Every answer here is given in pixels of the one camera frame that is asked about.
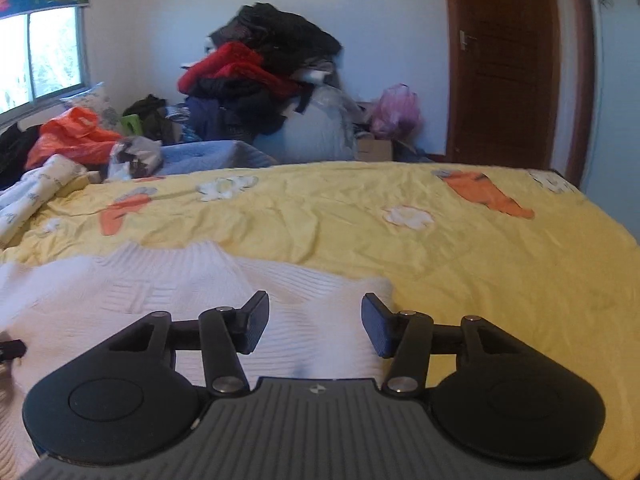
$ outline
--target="yellow bed sheet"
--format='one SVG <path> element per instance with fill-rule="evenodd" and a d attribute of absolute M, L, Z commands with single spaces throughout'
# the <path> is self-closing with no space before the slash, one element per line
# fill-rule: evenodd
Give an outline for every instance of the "yellow bed sheet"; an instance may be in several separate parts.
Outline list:
<path fill-rule="evenodd" d="M 238 256 L 386 276 L 396 308 L 448 324 L 479 314 L 591 382 L 607 409 L 593 459 L 630 480 L 640 472 L 635 240 L 577 190 L 556 194 L 526 171 L 479 169 L 534 219 L 465 201 L 432 175 L 439 168 L 453 166 L 325 163 L 88 186 L 44 206 L 1 259 L 36 265 L 107 254 L 126 240 L 150 248 L 214 240 Z M 229 200 L 201 200 L 197 185 L 230 175 L 258 183 Z M 98 213 L 141 186 L 157 192 L 104 236 Z M 403 205 L 427 211 L 433 223 L 414 230 L 385 219 Z M 434 360 L 430 383 L 452 370 L 452 360 Z"/>

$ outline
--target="door frame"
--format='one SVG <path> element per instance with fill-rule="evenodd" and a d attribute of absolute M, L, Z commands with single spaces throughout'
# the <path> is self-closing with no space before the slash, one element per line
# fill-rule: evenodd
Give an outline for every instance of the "door frame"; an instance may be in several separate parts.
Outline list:
<path fill-rule="evenodd" d="M 591 0 L 573 0 L 577 19 L 577 93 L 574 110 L 574 130 L 564 177 L 578 186 L 584 173 L 586 155 L 591 132 L 593 102 L 595 90 L 595 46 L 594 25 Z M 560 30 L 558 16 L 558 0 L 552 0 L 552 33 L 553 33 L 553 70 L 552 99 L 550 114 L 556 118 L 558 111 L 558 95 L 560 83 Z M 460 3 L 458 0 L 447 0 L 449 18 L 449 124 L 447 128 L 447 147 L 445 160 L 455 159 L 455 137 L 460 120 L 460 104 L 458 103 L 460 84 Z M 549 121 L 546 140 L 545 165 L 549 167 L 556 134 L 556 120 Z"/>

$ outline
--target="pink lotus flower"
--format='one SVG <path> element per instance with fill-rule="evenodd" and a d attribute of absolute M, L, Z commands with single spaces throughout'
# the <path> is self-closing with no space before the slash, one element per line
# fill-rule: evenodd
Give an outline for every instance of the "pink lotus flower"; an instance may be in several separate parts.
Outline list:
<path fill-rule="evenodd" d="M 0 0 L 0 12 L 4 12 L 9 7 L 11 7 L 9 0 Z"/>

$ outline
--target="brown wooden door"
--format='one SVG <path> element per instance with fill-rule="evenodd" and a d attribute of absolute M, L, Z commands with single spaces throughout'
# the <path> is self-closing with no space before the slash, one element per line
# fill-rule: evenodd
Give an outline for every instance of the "brown wooden door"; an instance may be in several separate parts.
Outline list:
<path fill-rule="evenodd" d="M 546 168 L 556 124 L 556 0 L 449 0 L 454 162 Z"/>

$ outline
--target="white sweater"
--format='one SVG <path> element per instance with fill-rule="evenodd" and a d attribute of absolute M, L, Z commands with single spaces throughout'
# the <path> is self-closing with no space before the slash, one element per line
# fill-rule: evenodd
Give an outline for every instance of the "white sweater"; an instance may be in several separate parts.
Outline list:
<path fill-rule="evenodd" d="M 0 374 L 0 478 L 35 460 L 21 423 L 24 394 L 41 378 L 155 310 L 197 319 L 216 306 L 242 306 L 256 290 L 270 297 L 270 319 L 255 352 L 240 356 L 253 386 L 260 376 L 360 378 L 382 374 L 360 320 L 360 301 L 391 285 L 358 282 L 299 266 L 233 258 L 210 242 L 183 250 L 129 243 L 111 256 L 78 256 L 42 267 L 0 266 L 0 332 L 27 354 Z M 199 352 L 178 352 L 177 371 L 203 385 Z"/>

